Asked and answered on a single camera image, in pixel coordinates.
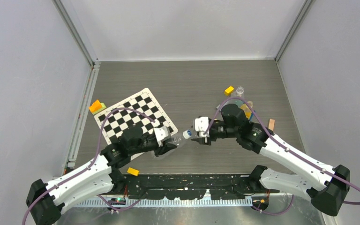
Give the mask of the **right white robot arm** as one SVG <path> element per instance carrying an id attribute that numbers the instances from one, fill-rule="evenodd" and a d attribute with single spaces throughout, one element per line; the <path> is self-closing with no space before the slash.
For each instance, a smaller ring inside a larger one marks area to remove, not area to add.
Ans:
<path id="1" fill-rule="evenodd" d="M 275 160 L 292 174 L 276 172 L 257 165 L 249 176 L 249 187 L 254 192 L 274 189 L 302 197 L 329 216 L 337 216 L 350 190 L 350 170 L 338 165 L 322 163 L 299 151 L 261 124 L 249 121 L 235 104 L 221 109 L 222 120 L 198 117 L 193 121 L 195 141 L 211 145 L 217 139 L 235 138 L 244 149 Z"/>

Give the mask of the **yellow block near base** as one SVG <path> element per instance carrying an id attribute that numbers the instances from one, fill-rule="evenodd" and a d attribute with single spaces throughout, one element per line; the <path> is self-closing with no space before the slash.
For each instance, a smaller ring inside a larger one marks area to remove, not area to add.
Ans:
<path id="1" fill-rule="evenodd" d="M 137 170 L 137 169 L 134 169 L 134 168 L 132 168 L 132 167 L 129 167 L 129 168 L 127 169 L 127 173 L 130 174 L 130 175 L 133 175 L 133 176 L 136 176 L 136 177 L 137 177 L 137 176 L 139 175 L 140 171 Z"/>

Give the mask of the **orange green block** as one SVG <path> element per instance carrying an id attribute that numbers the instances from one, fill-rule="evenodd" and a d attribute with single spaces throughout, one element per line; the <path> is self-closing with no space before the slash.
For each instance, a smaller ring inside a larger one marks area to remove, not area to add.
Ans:
<path id="1" fill-rule="evenodd" d="M 92 115 L 95 115 L 106 108 L 106 105 L 100 102 L 98 99 L 91 104 L 89 111 Z"/>

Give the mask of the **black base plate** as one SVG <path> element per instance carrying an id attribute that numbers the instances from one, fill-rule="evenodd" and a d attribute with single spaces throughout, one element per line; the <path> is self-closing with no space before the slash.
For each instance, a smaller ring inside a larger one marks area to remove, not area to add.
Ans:
<path id="1" fill-rule="evenodd" d="M 135 200 L 199 200 L 206 194 L 212 200 L 231 200 L 268 192 L 248 174 L 237 173 L 125 175 L 120 184 L 108 191 Z"/>

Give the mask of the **yellow juice bottle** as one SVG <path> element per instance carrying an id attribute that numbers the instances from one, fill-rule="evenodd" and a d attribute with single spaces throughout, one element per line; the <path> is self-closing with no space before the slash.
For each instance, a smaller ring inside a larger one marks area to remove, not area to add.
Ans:
<path id="1" fill-rule="evenodd" d="M 250 110 L 250 108 L 249 108 L 246 104 L 242 104 L 240 108 L 244 111 L 246 118 L 247 118 L 249 121 L 251 121 L 251 120 L 252 120 L 252 117 L 253 117 L 253 113 L 252 113 L 252 111 Z"/>

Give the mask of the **clear bottle blue cap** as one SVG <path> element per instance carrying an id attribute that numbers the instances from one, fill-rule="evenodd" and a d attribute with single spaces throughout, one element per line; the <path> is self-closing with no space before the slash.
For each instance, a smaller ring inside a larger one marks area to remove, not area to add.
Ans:
<path id="1" fill-rule="evenodd" d="M 169 156 L 177 149 L 182 148 L 188 140 L 194 136 L 195 132 L 188 129 L 182 133 L 178 132 L 169 137 L 165 137 L 158 142 L 158 149 L 152 151 L 152 156 L 155 159 L 160 159 Z"/>

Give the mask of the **clear plastic bottle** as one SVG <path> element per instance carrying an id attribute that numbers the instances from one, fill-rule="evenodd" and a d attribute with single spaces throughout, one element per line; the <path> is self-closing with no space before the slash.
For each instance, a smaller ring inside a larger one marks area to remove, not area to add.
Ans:
<path id="1" fill-rule="evenodd" d="M 236 104 L 238 107 L 241 107 L 244 102 L 243 100 L 245 99 L 244 96 L 244 88 L 239 86 L 232 94 L 231 94 L 232 98 L 240 98 L 240 99 L 232 99 L 229 103 L 231 104 Z"/>

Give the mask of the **tan wooden block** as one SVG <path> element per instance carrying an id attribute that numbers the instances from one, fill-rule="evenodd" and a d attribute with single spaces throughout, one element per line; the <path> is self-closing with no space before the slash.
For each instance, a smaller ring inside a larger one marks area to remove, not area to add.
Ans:
<path id="1" fill-rule="evenodd" d="M 275 120 L 269 119 L 268 129 L 270 129 L 271 131 L 274 131 L 274 127 L 275 127 Z"/>

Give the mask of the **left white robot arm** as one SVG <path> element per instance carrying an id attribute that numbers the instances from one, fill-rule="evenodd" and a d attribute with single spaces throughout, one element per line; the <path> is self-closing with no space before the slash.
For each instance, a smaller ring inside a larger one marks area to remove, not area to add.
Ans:
<path id="1" fill-rule="evenodd" d="M 127 128 L 90 162 L 51 181 L 33 182 L 25 215 L 32 215 L 37 225 L 52 225 L 70 208 L 92 196 L 108 192 L 120 194 L 126 178 L 119 169 L 128 164 L 133 155 L 153 151 L 160 156 L 177 147 L 167 127 L 155 128 L 152 134 L 144 134 L 139 126 Z"/>

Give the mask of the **black white chessboard mat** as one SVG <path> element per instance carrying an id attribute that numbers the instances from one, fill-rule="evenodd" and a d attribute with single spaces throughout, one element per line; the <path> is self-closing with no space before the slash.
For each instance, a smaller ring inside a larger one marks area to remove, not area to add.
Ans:
<path id="1" fill-rule="evenodd" d="M 154 128 L 162 126 L 168 127 L 171 135 L 179 132 L 149 88 L 107 106 L 94 119 L 100 129 L 99 139 L 104 138 L 108 145 L 131 126 L 140 127 L 144 135 L 151 135 Z"/>

